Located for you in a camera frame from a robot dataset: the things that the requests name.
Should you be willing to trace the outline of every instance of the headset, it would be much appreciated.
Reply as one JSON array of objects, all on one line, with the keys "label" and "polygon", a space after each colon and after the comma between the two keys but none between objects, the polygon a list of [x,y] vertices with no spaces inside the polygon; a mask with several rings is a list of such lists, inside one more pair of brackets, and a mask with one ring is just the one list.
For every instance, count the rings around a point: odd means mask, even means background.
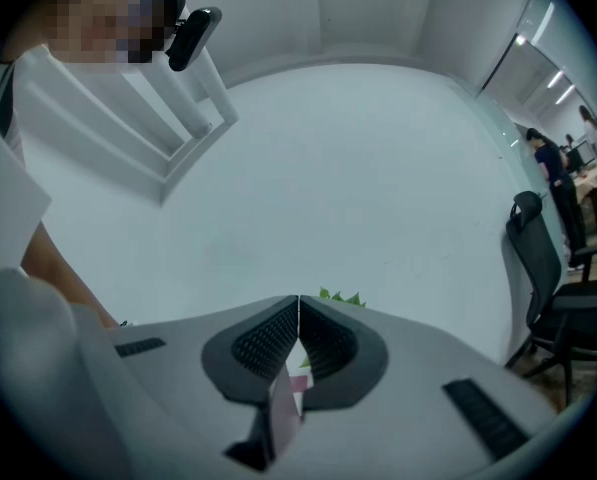
[{"label": "headset", "polygon": [[192,12],[186,20],[177,20],[176,36],[165,52],[169,56],[169,67],[184,71],[198,58],[221,20],[222,12],[217,7],[203,7]]}]

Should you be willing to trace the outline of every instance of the black office chair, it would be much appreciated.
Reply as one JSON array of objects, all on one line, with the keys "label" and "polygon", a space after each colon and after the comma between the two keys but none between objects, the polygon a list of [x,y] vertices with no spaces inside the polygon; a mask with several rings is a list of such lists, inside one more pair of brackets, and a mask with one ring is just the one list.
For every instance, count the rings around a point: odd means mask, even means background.
[{"label": "black office chair", "polygon": [[524,377],[561,364],[565,370],[568,405],[571,361],[597,361],[597,281],[589,281],[591,259],[597,254],[597,247],[585,247],[574,253],[574,259],[584,263],[582,283],[565,284],[554,293],[560,281],[561,265],[541,216],[542,201],[534,192],[521,192],[514,197],[514,202],[507,235],[533,286],[527,312],[531,346],[553,353]]}]

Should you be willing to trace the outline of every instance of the chair backrest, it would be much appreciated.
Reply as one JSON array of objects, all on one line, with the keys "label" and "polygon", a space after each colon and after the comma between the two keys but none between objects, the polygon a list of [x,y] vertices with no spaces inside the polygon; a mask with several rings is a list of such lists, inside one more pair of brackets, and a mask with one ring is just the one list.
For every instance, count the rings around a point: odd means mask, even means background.
[{"label": "chair backrest", "polygon": [[556,291],[562,271],[541,215],[542,201],[538,194],[521,192],[514,197],[514,202],[507,221],[507,235],[534,289],[527,311],[527,325],[531,327]]}]

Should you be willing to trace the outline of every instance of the ceiling light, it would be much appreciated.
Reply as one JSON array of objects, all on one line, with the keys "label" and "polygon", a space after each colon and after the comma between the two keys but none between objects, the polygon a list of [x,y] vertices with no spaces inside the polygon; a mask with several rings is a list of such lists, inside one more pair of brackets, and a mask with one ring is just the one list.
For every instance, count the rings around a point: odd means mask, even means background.
[{"label": "ceiling light", "polygon": [[551,82],[549,82],[549,83],[547,84],[547,89],[551,89],[551,88],[552,88],[554,85],[556,85],[556,82],[557,82],[558,80],[560,80],[560,78],[561,78],[561,77],[562,77],[562,75],[564,75],[564,74],[565,74],[565,73],[564,73],[564,71],[558,71],[558,73],[556,73],[556,76],[554,76],[554,77],[551,79]]},{"label": "ceiling light", "polygon": [[566,90],[566,91],[565,91],[565,92],[562,94],[562,96],[561,96],[560,98],[558,98],[558,101],[556,101],[556,105],[559,105],[560,103],[562,103],[562,100],[564,100],[564,99],[565,99],[567,96],[569,96],[569,93],[570,93],[571,91],[573,91],[575,87],[576,87],[575,85],[570,85],[570,86],[569,86],[569,89],[567,89],[567,90]]},{"label": "ceiling light", "polygon": [[551,15],[553,13],[554,13],[554,3],[549,2],[549,7],[547,7],[547,12],[545,12],[545,15],[542,18],[540,25],[538,25],[538,30],[536,30],[534,37],[531,38],[531,44],[533,44],[534,46],[536,45],[536,43],[538,43],[538,41],[540,41],[540,38],[542,37],[542,34],[545,32],[547,25],[549,25],[549,20],[551,19]]}]

